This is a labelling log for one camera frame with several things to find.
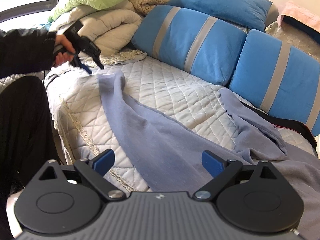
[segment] bed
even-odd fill
[[[88,74],[80,69],[66,68],[63,71],[63,68],[61,66],[60,76],[48,85],[47,93],[54,126],[60,135],[67,163],[71,164],[80,158],[92,159],[111,148],[115,152],[116,161],[104,176],[105,179],[127,193],[150,191],[119,146],[108,124],[101,105],[97,79],[89,79]],[[104,70],[92,68],[92,71],[93,75],[111,74],[118,69],[122,70],[126,78],[125,93],[178,120],[197,134],[223,147],[234,149],[237,128],[220,101],[218,90],[221,86],[203,81],[151,57],[126,65],[106,65]],[[279,131],[286,142],[314,154],[310,143],[297,132],[281,128]]]

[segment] black sleeve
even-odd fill
[[[50,70],[55,37],[46,30],[0,30],[0,78]]]

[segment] person's arm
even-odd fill
[[[25,74],[50,70],[53,63],[53,48],[61,43],[74,53],[70,41],[64,35],[46,30],[17,29],[0,31],[0,78],[12,74]],[[56,57],[56,66],[72,60],[67,53]]]

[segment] person's hand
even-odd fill
[[[65,35],[63,34],[58,34],[56,36],[56,42],[55,42],[55,46],[61,44],[63,47],[65,47],[67,49],[67,51],[69,51],[72,54],[76,53],[76,50],[73,48],[71,42],[65,37]],[[70,55],[69,53],[65,52],[65,53],[58,53],[58,55],[55,58],[55,67],[58,67],[60,65],[62,65],[63,63],[69,61],[71,62],[73,60],[73,55]]]

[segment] person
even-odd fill
[[[58,44],[75,53],[71,42],[55,32],[0,31],[0,78],[50,70]],[[55,66],[72,59],[67,52],[59,53]],[[13,239],[6,213],[12,182],[26,185],[49,159],[59,161],[47,93],[39,78],[25,76],[0,93],[0,240]]]

